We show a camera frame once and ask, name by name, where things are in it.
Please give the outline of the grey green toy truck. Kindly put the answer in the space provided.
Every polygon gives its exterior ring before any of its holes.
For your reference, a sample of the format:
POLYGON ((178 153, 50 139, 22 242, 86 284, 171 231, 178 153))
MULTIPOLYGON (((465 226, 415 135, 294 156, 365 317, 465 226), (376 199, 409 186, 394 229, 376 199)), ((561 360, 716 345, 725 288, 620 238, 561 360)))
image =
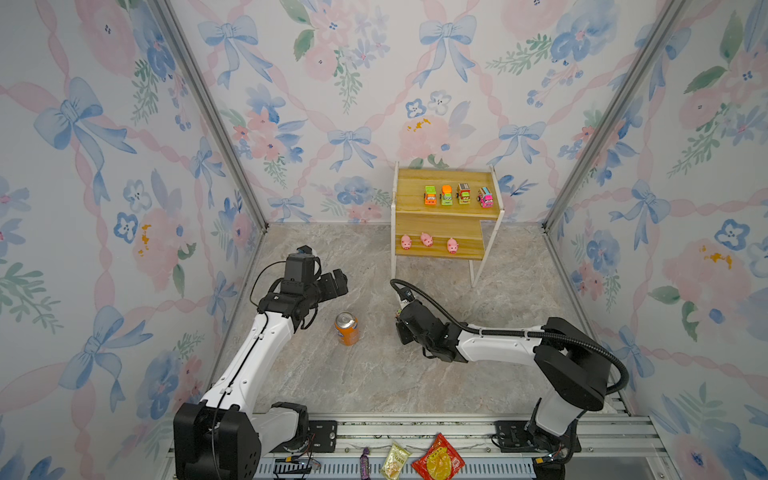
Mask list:
POLYGON ((459 183, 457 186, 457 201, 460 205, 468 205, 471 203, 471 188, 468 183, 459 183))

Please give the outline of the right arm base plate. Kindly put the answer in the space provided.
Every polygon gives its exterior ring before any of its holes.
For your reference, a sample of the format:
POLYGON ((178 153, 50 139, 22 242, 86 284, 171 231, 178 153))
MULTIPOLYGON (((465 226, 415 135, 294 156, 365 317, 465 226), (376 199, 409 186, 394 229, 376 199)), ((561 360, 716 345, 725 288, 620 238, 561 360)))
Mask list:
POLYGON ((534 426, 531 421, 498 420, 494 422, 495 432, 491 439, 502 453, 559 453, 567 456, 582 451, 577 425, 574 420, 563 435, 557 436, 534 426))

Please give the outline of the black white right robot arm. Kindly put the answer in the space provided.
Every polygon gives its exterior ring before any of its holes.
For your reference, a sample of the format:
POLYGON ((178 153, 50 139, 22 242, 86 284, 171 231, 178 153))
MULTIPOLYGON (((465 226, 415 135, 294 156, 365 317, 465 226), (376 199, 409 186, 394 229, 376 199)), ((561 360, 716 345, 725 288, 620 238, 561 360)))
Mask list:
POLYGON ((601 410, 609 393, 613 363, 599 345, 559 317, 519 333, 493 333, 465 322, 445 322, 419 300, 400 304, 396 327, 401 343, 419 344, 426 358, 531 366, 547 379, 548 390, 528 421, 497 427, 500 450, 545 452, 549 462, 563 462, 579 450, 579 419, 601 410))

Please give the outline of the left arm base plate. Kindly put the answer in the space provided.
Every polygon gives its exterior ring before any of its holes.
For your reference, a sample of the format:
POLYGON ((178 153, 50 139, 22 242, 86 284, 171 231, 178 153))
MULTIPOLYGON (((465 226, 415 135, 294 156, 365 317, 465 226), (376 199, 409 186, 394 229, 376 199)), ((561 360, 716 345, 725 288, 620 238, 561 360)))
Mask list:
POLYGON ((298 455, 308 452, 334 453, 337 445, 335 420, 300 421, 295 435, 271 450, 272 453, 298 455))

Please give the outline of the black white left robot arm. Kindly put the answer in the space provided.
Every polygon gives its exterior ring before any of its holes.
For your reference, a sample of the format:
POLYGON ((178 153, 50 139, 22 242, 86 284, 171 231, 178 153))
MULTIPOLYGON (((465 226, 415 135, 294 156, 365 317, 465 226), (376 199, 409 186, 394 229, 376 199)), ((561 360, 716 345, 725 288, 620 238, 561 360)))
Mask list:
POLYGON ((301 246, 282 261, 284 274, 257 302, 249 333, 222 376, 173 419, 179 479, 251 479, 263 455, 307 451, 312 442, 306 406, 278 402, 262 414, 255 402, 281 350, 314 321, 321 303, 348 292, 339 269, 301 246))

